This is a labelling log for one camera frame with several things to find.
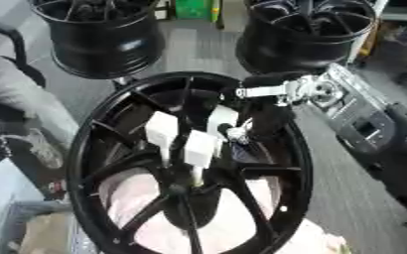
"concrete floor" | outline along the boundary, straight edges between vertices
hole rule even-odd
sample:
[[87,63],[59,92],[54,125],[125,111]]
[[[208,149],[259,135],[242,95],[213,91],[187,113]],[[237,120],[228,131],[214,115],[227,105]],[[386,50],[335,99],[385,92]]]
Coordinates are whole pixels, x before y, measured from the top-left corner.
[[[243,78],[247,73],[234,55],[235,42],[243,29],[244,15],[238,2],[230,2],[227,29],[217,31],[203,22],[162,24],[168,41],[164,56],[138,74],[177,70],[204,70]],[[27,41],[31,63],[49,82],[48,90],[65,104],[81,122],[100,101],[112,93],[109,83],[70,76],[50,59],[51,42],[46,25],[28,4],[20,0],[0,0],[0,21],[19,28]],[[393,73],[407,64],[407,51],[384,45],[362,74],[372,85],[393,100],[407,105],[407,86],[397,86]],[[0,37],[0,54],[11,54],[10,45]],[[391,198],[380,183],[372,180],[339,146],[333,132],[304,108],[298,110],[299,124],[313,151],[316,184],[308,217],[326,231],[343,235],[353,253],[407,254],[407,211]]]

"person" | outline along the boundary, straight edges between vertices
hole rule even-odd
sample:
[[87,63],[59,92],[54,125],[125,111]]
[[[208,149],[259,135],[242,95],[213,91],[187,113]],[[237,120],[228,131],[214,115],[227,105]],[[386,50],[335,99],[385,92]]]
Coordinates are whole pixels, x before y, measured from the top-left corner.
[[[27,119],[38,119],[42,127],[51,133],[68,150],[78,124],[57,98],[39,87],[10,61],[0,57],[0,103],[21,110]],[[26,136],[6,135],[28,143],[31,152],[48,168],[58,169],[63,156],[45,138],[39,128],[29,128]]]

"leg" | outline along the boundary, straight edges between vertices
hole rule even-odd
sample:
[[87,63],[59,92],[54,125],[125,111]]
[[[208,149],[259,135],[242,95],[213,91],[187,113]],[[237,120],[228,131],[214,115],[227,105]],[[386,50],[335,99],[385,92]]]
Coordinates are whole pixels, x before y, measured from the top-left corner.
[[37,86],[12,63],[0,58],[0,103],[38,117],[67,149],[78,129],[77,123],[52,94]]

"white foam block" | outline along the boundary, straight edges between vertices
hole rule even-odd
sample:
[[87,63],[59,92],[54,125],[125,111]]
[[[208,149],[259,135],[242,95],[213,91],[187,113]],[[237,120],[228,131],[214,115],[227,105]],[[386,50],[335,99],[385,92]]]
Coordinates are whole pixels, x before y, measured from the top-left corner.
[[207,169],[211,163],[216,145],[216,137],[193,130],[185,145],[185,163]]
[[156,111],[145,125],[148,142],[169,149],[179,134],[179,121],[174,115]]

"black wheel rim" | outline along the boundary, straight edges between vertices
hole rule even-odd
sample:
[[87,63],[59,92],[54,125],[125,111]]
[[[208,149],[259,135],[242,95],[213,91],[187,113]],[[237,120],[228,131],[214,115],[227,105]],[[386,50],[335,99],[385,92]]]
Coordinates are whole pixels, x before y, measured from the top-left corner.
[[[196,219],[188,198],[194,198],[194,194],[221,188],[229,189],[239,197],[250,211],[257,227],[253,238],[223,253],[273,253],[293,235],[308,209],[313,178],[309,149],[294,122],[290,122],[282,130],[283,136],[281,136],[283,144],[287,146],[291,155],[289,162],[291,165],[236,163],[229,171],[214,166],[208,170],[207,175],[215,181],[210,181],[209,185],[198,190],[170,185],[171,182],[164,178],[162,173],[164,171],[159,171],[161,163],[156,150],[129,152],[104,166],[96,164],[97,161],[105,161],[107,156],[96,153],[98,151],[96,144],[112,139],[114,144],[129,147],[128,151],[130,151],[134,147],[134,141],[143,138],[143,134],[140,136],[140,133],[134,132],[127,135],[114,127],[118,119],[122,119],[121,117],[133,110],[135,105],[144,105],[152,111],[173,113],[186,122],[187,119],[184,118],[187,116],[186,104],[190,99],[197,100],[193,98],[194,94],[206,94],[204,97],[208,97],[211,93],[220,94],[227,87],[236,87],[238,84],[239,81],[236,79],[203,72],[158,75],[140,80],[131,87],[112,95],[85,121],[75,138],[68,160],[68,192],[79,223],[102,251],[107,254],[156,253],[136,243],[134,234],[149,217],[162,209],[169,198],[175,198],[182,205],[183,217],[186,225],[189,226],[187,231],[192,253],[202,253],[197,236]],[[175,99],[177,104],[163,104],[162,100],[170,97],[165,93],[171,90],[180,92]],[[191,119],[189,122],[195,125],[194,128],[200,128],[199,119]],[[120,230],[107,216],[96,192],[99,183],[107,177],[134,167],[147,169],[158,180],[159,185],[166,188],[162,189],[165,191],[162,191],[141,213],[126,224],[123,230]],[[265,218],[245,183],[245,179],[261,176],[279,177],[283,180],[279,204],[269,220]],[[280,210],[282,206],[286,206],[288,212]]]
[[305,11],[289,0],[247,1],[247,8],[276,29],[311,42],[352,40],[368,32],[376,21],[373,8],[365,0],[327,0]]
[[34,10],[47,18],[66,23],[109,23],[137,19],[157,5],[158,0],[29,0]]

